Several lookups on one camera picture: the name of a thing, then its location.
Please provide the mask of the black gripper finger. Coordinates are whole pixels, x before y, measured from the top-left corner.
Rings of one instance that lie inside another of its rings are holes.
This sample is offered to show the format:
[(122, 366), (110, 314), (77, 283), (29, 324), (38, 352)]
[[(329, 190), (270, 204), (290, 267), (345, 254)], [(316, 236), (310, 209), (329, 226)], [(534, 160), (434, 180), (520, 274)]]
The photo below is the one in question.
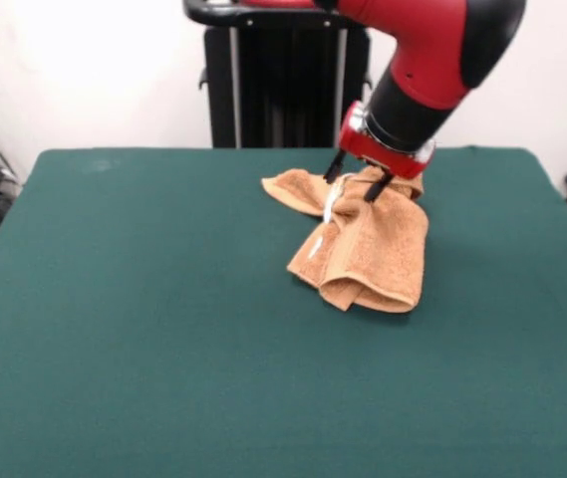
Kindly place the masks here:
[(366, 202), (375, 202), (392, 180), (393, 176), (390, 173), (385, 172), (378, 181), (374, 182), (369, 187), (365, 193), (364, 200)]
[(334, 157), (333, 161), (331, 162), (323, 176), (326, 182), (335, 182), (337, 180), (337, 178), (341, 174), (346, 155), (347, 152), (345, 150), (339, 150), (337, 152), (336, 156)]

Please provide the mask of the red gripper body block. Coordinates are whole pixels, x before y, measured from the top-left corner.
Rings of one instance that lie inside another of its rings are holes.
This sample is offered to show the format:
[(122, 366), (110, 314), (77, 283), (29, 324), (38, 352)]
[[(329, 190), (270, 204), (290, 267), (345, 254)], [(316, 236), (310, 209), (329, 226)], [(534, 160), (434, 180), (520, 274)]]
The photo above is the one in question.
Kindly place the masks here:
[(354, 101), (342, 121), (338, 146), (346, 153), (383, 169), (394, 176), (413, 179), (421, 174), (434, 156), (436, 144), (427, 140), (415, 152), (392, 149), (374, 138), (366, 123), (367, 112), (361, 101)]

